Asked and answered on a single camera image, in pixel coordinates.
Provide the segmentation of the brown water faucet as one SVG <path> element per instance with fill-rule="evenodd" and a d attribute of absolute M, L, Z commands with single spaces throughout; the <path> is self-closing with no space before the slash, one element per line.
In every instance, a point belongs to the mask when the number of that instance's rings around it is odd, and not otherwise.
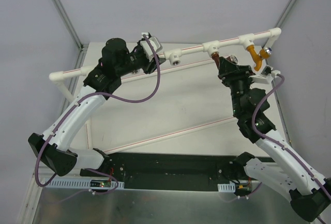
<path fill-rule="evenodd" d="M 220 68 L 220 60 L 221 58 L 226 59 L 227 61 L 233 63 L 233 64 L 238 64 L 238 59 L 235 55 L 228 55 L 228 56 L 219 56 L 218 52 L 214 52 L 211 55 L 212 60 L 215 62 L 217 69 L 219 70 Z"/>

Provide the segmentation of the white PVC pipe frame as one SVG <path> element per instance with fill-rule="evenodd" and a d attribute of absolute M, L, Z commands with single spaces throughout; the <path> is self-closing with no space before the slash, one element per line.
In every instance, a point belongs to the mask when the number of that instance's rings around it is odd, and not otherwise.
<path fill-rule="evenodd" d="M 211 57 L 211 55 L 214 52 L 218 52 L 218 49 L 222 47 L 228 47 L 232 45 L 239 45 L 243 46 L 243 48 L 246 50 L 246 48 L 249 45 L 254 45 L 255 40 L 259 39 L 267 39 L 266 45 L 267 47 L 272 47 L 274 42 L 279 38 L 281 34 L 281 28 L 275 27 L 271 28 L 268 31 L 260 32 L 260 33 L 250 33 L 250 34 L 244 34 L 240 35 L 236 38 L 226 39 L 226 40 L 214 40 L 210 42 L 205 42 L 203 44 L 194 46 L 194 47 L 188 47 L 184 49 L 172 49 L 168 51 L 164 51 L 160 54 L 158 54 L 159 58 L 165 58 L 165 60 L 169 61 L 171 64 L 171 67 L 168 69 L 163 69 L 160 71 L 161 74 L 166 74 L 168 72 L 178 71 L 182 69 L 188 69 L 192 68 L 194 66 L 200 66 L 200 65 L 206 65 L 208 63 L 211 63 L 211 59 L 199 61 L 199 62 L 192 62 L 186 65 L 179 65 L 180 58 L 184 55 L 199 53 L 199 52 L 207 52 L 208 55 Z M 51 82 L 53 82 L 56 87 L 60 90 L 60 92 L 65 96 L 65 98 L 72 102 L 74 101 L 74 96 L 72 93 L 70 93 L 69 89 L 64 85 L 64 82 L 66 79 L 69 78 L 76 78 L 76 77 L 84 77 L 87 76 L 88 73 L 90 73 L 93 69 L 93 66 L 83 66 L 79 69 L 74 69 L 70 71 L 58 71 L 58 72 L 52 72 L 49 74 L 49 79 Z"/>

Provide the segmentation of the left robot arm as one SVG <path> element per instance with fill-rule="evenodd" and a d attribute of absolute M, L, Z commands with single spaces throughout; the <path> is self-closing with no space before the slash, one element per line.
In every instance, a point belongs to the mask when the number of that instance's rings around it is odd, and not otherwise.
<path fill-rule="evenodd" d="M 101 50 L 97 66 L 87 75 L 76 99 L 60 118 L 42 134 L 28 139 L 37 157 L 35 172 L 43 162 L 56 175 L 64 176 L 72 169 L 91 169 L 98 177 L 106 176 L 109 164 L 102 151 L 75 150 L 71 143 L 90 116 L 121 86 L 121 78 L 136 70 L 145 74 L 160 71 L 162 61 L 157 52 L 162 45 L 155 36 L 143 35 L 132 51 L 121 38 L 112 38 Z"/>

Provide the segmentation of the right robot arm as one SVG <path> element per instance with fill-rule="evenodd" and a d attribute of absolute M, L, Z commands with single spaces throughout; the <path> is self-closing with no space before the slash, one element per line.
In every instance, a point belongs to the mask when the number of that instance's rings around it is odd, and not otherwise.
<path fill-rule="evenodd" d="M 270 106 L 268 97 L 284 83 L 284 76 L 270 66 L 255 74 L 249 65 L 239 65 L 230 57 L 220 56 L 215 63 L 218 78 L 230 89 L 233 116 L 240 132 L 282 169 L 279 172 L 243 153 L 235 161 L 233 175 L 239 180 L 252 177 L 273 189 L 289 201 L 303 220 L 320 220 L 320 214 L 330 206 L 330 178 L 307 163 L 264 114 Z"/>

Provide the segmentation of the yellow water faucet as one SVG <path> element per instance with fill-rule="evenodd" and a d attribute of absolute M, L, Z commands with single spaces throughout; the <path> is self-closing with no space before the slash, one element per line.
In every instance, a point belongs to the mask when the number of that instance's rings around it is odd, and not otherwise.
<path fill-rule="evenodd" d="M 252 60 L 255 63 L 255 71 L 259 71 L 262 67 L 263 61 L 272 55 L 272 49 L 267 46 L 262 48 L 259 53 L 255 51 L 254 45 L 249 45 L 246 50 L 250 53 Z"/>

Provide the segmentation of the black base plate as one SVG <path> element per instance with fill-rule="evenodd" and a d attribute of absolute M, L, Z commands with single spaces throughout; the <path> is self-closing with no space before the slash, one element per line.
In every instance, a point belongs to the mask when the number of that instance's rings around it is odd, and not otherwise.
<path fill-rule="evenodd" d="M 235 156 L 114 153 L 106 155 L 99 172 L 126 189 L 217 191 L 233 183 L 240 194 L 253 190 Z"/>

